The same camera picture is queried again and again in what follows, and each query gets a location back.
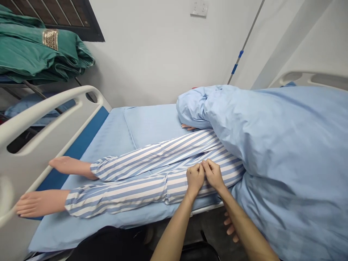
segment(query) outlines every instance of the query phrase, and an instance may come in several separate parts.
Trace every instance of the striped pajama pants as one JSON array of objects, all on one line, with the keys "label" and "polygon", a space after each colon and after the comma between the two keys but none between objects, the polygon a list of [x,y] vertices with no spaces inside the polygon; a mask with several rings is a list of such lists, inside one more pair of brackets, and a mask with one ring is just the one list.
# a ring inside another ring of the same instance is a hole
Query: striped pajama pants
[{"label": "striped pajama pants", "polygon": [[[242,161],[223,147],[212,129],[200,130],[96,161],[91,164],[91,171],[105,183],[71,190],[65,208],[72,216],[90,218],[151,202],[180,202],[187,190],[187,168],[208,158],[220,165],[227,187],[237,183],[245,173]],[[214,192],[205,180],[198,196]]]}]

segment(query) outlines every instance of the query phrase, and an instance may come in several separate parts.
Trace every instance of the window frame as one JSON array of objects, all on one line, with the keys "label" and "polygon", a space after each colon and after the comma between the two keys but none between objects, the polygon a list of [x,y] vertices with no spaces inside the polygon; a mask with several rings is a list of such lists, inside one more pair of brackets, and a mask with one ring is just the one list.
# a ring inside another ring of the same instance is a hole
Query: window frame
[{"label": "window frame", "polygon": [[71,25],[49,25],[45,24],[47,28],[50,29],[61,29],[69,30],[76,33],[82,41],[86,42],[105,42],[102,31],[99,27],[97,18],[94,15],[92,6],[88,0],[82,1],[82,9],[86,16],[86,19],[90,27],[80,27],[80,26],[71,26]]}]

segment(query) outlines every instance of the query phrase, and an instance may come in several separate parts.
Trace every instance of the hand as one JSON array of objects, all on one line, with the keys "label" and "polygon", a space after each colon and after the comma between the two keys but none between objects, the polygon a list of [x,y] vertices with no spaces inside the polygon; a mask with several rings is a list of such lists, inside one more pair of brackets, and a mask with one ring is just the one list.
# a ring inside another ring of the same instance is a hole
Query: hand
[{"label": "hand", "polygon": [[224,180],[222,179],[220,166],[218,164],[208,159],[207,161],[203,160],[202,165],[206,172],[209,184],[215,188],[216,191],[226,188]]},{"label": "hand", "polygon": [[188,126],[188,125],[186,125],[186,124],[181,124],[181,127],[182,127],[182,128],[187,128],[188,131],[192,131],[192,130],[194,130],[194,129],[197,129],[197,128],[195,128],[195,127],[191,127],[191,126]]},{"label": "hand", "polygon": [[[232,233],[235,231],[235,227],[233,226],[232,221],[229,217],[225,220],[224,225],[230,225],[227,229],[227,235],[232,235]],[[234,243],[237,243],[239,241],[238,235],[235,234],[232,240]]]},{"label": "hand", "polygon": [[194,199],[197,197],[199,190],[204,183],[204,169],[201,164],[196,164],[187,169],[187,194],[190,194]]}]

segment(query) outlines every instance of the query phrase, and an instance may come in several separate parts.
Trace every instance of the green towel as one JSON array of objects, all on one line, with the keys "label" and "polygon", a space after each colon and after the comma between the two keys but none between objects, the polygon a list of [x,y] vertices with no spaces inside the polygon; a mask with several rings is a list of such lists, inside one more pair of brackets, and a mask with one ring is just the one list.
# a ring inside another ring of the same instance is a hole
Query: green towel
[{"label": "green towel", "polygon": [[77,34],[46,29],[39,19],[15,15],[2,5],[0,50],[0,75],[17,83],[66,82],[95,63]]}]

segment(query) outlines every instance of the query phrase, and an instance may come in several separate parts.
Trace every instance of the wall socket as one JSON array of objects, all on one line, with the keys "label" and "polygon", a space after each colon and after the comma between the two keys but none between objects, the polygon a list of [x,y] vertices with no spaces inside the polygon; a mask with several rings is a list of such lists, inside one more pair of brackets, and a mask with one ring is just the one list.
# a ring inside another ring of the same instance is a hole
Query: wall socket
[{"label": "wall socket", "polygon": [[208,1],[191,0],[191,15],[207,17]]}]

